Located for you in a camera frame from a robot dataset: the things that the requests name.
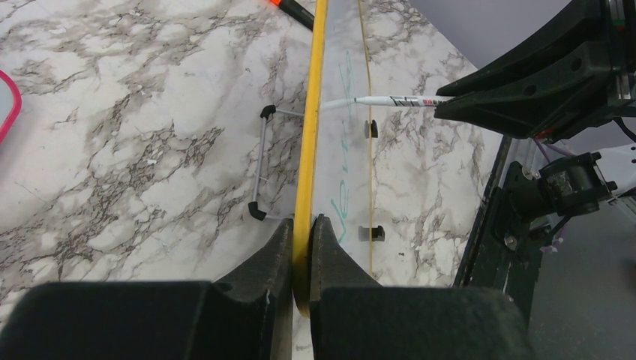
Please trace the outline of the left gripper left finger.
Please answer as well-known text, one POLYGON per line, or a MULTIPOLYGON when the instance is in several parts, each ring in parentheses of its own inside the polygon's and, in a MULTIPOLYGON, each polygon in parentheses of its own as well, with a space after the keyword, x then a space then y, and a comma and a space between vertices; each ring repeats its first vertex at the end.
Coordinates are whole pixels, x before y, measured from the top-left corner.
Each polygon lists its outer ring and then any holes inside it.
POLYGON ((293 222, 210 281, 55 282, 1 330, 3 359, 290 359, 293 222))

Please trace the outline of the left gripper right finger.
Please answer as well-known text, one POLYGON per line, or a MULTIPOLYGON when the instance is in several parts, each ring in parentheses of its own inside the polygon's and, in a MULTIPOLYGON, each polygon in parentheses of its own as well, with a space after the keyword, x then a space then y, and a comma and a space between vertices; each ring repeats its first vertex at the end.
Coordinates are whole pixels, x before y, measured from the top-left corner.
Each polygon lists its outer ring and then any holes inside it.
POLYGON ((382 286, 314 222, 310 327, 316 359, 534 359, 518 308, 483 288, 382 286))

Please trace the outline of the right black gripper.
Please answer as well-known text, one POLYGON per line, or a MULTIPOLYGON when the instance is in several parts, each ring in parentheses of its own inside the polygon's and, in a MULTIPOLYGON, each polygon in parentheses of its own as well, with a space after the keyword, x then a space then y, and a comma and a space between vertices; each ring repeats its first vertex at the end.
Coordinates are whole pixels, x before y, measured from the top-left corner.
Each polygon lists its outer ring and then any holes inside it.
POLYGON ((526 40, 436 94, 453 97, 436 118, 517 139, 569 138, 611 113, 634 118, 635 2, 570 1, 526 40))

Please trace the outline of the yellow framed whiteboard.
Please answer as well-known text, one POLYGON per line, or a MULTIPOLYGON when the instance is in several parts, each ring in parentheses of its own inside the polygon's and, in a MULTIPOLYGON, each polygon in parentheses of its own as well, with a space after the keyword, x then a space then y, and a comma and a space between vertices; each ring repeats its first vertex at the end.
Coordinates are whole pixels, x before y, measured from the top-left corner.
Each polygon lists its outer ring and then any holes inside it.
POLYGON ((337 243, 372 272, 371 93, 360 1, 318 1, 313 25, 298 190, 292 276, 295 304, 310 316, 311 227, 329 218, 337 243))

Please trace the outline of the white green marker pen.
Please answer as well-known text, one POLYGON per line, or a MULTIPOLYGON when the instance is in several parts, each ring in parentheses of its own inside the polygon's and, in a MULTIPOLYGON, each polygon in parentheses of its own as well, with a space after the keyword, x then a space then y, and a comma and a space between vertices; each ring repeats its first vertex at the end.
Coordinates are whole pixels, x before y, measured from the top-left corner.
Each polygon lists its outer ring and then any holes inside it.
POLYGON ((372 107, 437 107, 452 99, 453 97, 444 96, 387 95, 356 97, 354 102, 356 104, 363 104, 372 107))

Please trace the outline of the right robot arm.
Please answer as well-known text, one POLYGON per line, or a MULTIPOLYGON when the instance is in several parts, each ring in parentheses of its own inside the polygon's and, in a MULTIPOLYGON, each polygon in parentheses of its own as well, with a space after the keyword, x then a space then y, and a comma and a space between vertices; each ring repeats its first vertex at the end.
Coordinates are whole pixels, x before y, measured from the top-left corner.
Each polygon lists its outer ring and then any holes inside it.
MULTIPOLYGON (((437 91, 439 119, 547 144, 635 116, 635 3, 571 1, 522 43, 437 91)), ((493 234, 526 241, 537 218, 571 218, 635 188, 635 148, 566 155, 505 181, 493 234)))

